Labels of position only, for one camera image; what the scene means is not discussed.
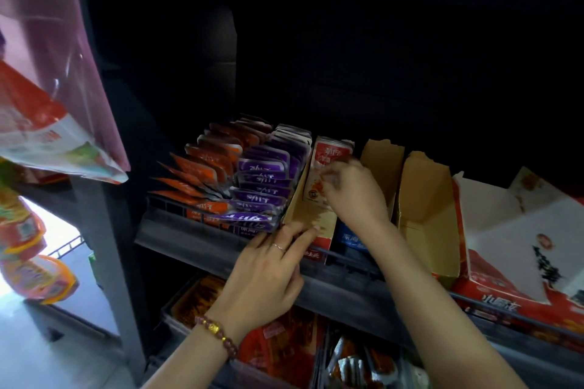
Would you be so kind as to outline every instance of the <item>hand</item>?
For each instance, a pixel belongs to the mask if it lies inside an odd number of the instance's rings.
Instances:
[[[292,243],[303,229],[302,223],[291,222],[274,234],[258,234],[239,255],[223,292],[207,312],[235,343],[286,313],[296,301],[304,285],[300,260],[318,234],[318,229],[309,229]]]
[[[321,171],[326,200],[359,238],[376,225],[387,225],[385,197],[371,171],[355,158],[335,161]]]

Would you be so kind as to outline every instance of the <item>pink plastic bag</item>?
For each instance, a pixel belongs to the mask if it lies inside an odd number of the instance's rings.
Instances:
[[[0,156],[34,168],[127,180],[130,164],[93,60],[79,0],[0,0],[0,31],[8,64],[0,71]],[[16,89],[21,84],[13,83],[7,68],[48,96]],[[47,144],[47,137],[60,140]]]

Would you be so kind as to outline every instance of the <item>red beaded bracelet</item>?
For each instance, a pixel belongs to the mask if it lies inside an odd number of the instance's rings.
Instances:
[[[225,333],[223,332],[223,329],[221,328],[219,323],[208,319],[204,315],[198,315],[197,317],[195,317],[194,322],[196,324],[203,325],[203,327],[205,327],[205,329],[207,329],[210,333],[212,333],[216,338],[221,340],[221,342],[223,343],[223,347],[227,349],[227,355],[229,356],[229,358],[231,360],[235,360],[239,349],[235,345],[233,340],[231,340],[230,338],[227,338],[225,336]]]

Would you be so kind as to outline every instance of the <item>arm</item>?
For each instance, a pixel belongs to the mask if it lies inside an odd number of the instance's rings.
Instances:
[[[408,248],[390,222],[371,172],[350,160],[330,164],[322,177],[332,209],[377,261],[432,383],[439,388],[525,388]]]
[[[292,243],[302,230],[302,223],[292,222],[275,234],[259,234],[237,259],[223,292],[206,314],[235,344],[286,313],[296,301],[304,285],[298,266],[318,233],[310,229]],[[207,388],[226,360],[222,342],[197,325],[142,389]]]

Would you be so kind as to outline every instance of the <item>left hand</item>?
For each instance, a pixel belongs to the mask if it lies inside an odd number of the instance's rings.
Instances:
[[[274,234],[258,234],[239,255],[223,292],[207,312],[236,344],[296,301],[304,285],[299,263],[318,234],[311,228],[292,243],[303,229],[302,223],[291,222]]]

